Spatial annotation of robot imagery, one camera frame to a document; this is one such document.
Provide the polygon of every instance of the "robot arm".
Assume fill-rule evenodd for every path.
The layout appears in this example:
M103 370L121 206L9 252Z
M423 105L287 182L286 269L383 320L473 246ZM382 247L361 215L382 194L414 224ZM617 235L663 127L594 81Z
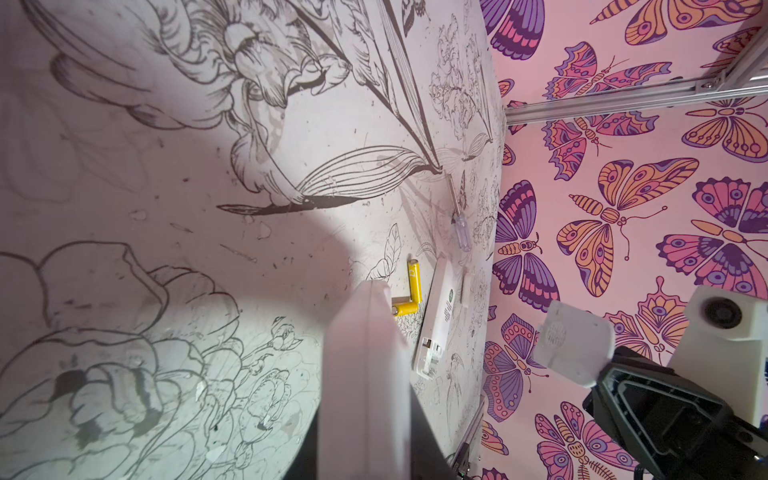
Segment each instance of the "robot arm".
M768 479L768 437L757 428L767 307L699 287L663 367L626 347L614 351L603 319L553 302L534 359L591 387L584 409L657 480ZM584 336L591 345L579 342Z

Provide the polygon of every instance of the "pink wall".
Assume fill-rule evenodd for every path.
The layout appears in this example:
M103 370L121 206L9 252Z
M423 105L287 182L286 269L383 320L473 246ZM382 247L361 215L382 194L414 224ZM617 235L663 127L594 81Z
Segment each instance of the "pink wall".
M491 3L481 1L486 10ZM669 74L649 81L698 77L706 71L701 65L728 58L710 48L715 41L762 18L678 30L668 21L667 2L658 3L667 36L647 45L629 45L624 37L643 2L594 25L589 21L604 6L599 2L547 3L543 36L530 58L512 60L494 51L504 103L543 101L548 82L558 75L555 67L569 58L565 49L582 41L597 55L595 73L614 55L616 61L629 59L609 72L609 80L629 79L629 84L667 68ZM492 45L495 36L491 30ZM525 51L518 45L508 50ZM572 50L562 76L578 70L592 78L590 48ZM665 68L667 61L671 65ZM652 63L660 65L621 70ZM515 85L509 88L506 79ZM551 90L573 96L585 84L560 80ZM587 395L527 360L532 331L544 321L551 299L604 316L614 323L621 344L666 363L687 325L682 311L697 284L768 298L765 101L530 124L507 135L485 351L484 390L492 407L483 424L484 480L587 478L580 472L611 478L604 470L617 478L632 476L631 459L620 449L611 453L610 439L589 415L571 442L546 433L555 416L578 420ZM654 181L646 183L649 178ZM726 230L734 232L727 233L730 239L744 241L727 240ZM739 271L729 273L729 266ZM514 356L520 361L510 361ZM606 452L597 448L599 439L609 442ZM575 442L586 448L583 455L569 452Z

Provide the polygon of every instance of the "butterfly wallpaper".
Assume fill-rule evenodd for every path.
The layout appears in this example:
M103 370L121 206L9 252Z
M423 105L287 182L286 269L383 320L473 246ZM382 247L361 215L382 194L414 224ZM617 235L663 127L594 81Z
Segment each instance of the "butterfly wallpaper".
M510 96L528 103L714 75L738 55L768 16L763 0L478 3L497 77L512 79L515 89ZM632 123L642 126L637 131L652 130L654 124L649 119L656 113L641 113L639 118L630 116ZM589 118L584 121L608 147L626 140L616 137L630 135L612 129L610 133L600 132L599 124L591 124ZM598 155L598 144L590 144L592 138L584 136L587 128L573 120L568 122L574 124L572 130L583 132L587 150L581 154ZM626 123L621 126L630 131ZM600 146L599 154L604 150L607 147Z
M499 16L504 107L716 74L768 15L760 0L545 2L524 61L498 32L531 4L480 2L486 27ZM537 328L560 300L666 365L699 285L768 299L768 98L517 125L502 153L476 475L631 480L637 463L581 408L588 391L533 360Z

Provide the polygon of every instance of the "aluminum rail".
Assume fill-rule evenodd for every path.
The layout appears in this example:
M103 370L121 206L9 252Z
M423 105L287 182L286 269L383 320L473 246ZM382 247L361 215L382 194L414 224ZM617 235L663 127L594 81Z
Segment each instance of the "aluminum rail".
M734 58L730 66L717 77L717 90L742 88L766 66L768 61L768 28L760 31L746 44L746 47Z
M717 86L717 78L677 80L665 84L622 88L582 97L526 104L506 108L505 114L507 125L512 126L562 118L673 107L726 98L751 97L768 94L768 69L758 71L740 88L718 90Z

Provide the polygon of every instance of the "leaf drawing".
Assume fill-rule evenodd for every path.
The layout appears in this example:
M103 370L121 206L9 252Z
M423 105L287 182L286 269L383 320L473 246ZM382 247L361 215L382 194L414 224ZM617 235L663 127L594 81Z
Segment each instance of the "leaf drawing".
M435 145L432 144L432 136L429 134L429 126L424 113L422 99L419 96L419 89L416 87L416 79L413 76L411 62L408 59L406 46L403 44L400 30L397 28L395 12L392 9L392 3L389 0L378 0L379 7L382 10L382 23L384 24L384 33L389 44L389 53L392 55L392 61L395 64L397 77L400 80L400 86L403 94L406 96L408 106L415 122L416 133L414 140L422 145L427 158L437 161Z
M467 209L467 177L466 170L462 172L462 185L458 189L458 197L456 198L458 205L462 210Z
M389 235L384 245L384 257L368 272L366 280L389 281L389 277L395 272L397 263L400 261L401 251L402 240L400 240L400 231L397 223L395 223L389 229Z

